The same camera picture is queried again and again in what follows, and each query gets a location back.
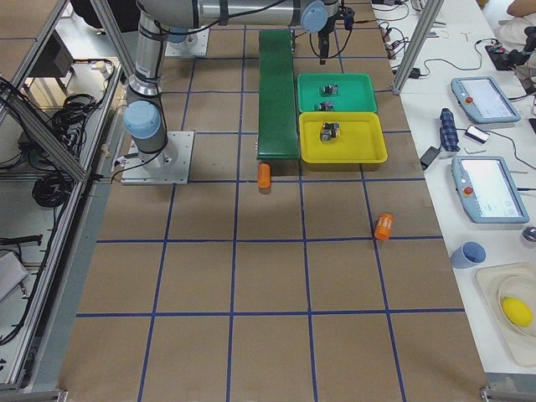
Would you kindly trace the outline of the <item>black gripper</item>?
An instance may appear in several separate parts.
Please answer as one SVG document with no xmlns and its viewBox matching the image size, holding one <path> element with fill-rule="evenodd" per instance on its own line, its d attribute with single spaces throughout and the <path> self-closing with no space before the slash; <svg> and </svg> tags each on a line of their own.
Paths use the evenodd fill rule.
<svg viewBox="0 0 536 402">
<path fill-rule="evenodd" d="M 319 53 L 319 64 L 325 65 L 330 49 L 330 35 L 334 30 L 332 24 L 327 24 L 317 33 L 317 48 Z"/>
</svg>

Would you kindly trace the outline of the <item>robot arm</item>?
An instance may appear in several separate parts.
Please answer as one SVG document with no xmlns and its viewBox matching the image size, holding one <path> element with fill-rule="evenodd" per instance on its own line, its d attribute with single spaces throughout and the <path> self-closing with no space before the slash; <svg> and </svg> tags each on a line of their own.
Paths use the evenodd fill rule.
<svg viewBox="0 0 536 402">
<path fill-rule="evenodd" d="M 172 28 L 184 34 L 214 25 L 300 26 L 318 35 L 318 58 L 328 59 L 338 1 L 138 1 L 137 67 L 157 68 Z"/>
<path fill-rule="evenodd" d="M 142 167 L 157 171 L 170 165 L 177 151 L 168 143 L 161 100 L 162 64 L 168 41 L 166 5 L 139 1 L 137 58 L 127 86 L 127 108 L 123 122 L 137 146 Z"/>
</svg>

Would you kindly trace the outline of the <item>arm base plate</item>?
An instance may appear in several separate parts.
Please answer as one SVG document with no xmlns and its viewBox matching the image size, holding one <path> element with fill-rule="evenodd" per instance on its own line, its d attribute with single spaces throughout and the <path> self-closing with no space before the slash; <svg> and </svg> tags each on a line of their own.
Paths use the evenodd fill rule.
<svg viewBox="0 0 536 402">
<path fill-rule="evenodd" d="M 131 140 L 128 158 L 121 183 L 125 185 L 187 184 L 194 143 L 193 131 L 169 131 L 166 147 L 155 157 L 142 153 L 139 158 L 137 145 Z"/>
<path fill-rule="evenodd" d="M 165 56 L 175 59 L 205 58 L 208 41 L 207 30 L 195 34 L 175 29 L 167 37 Z"/>
</svg>

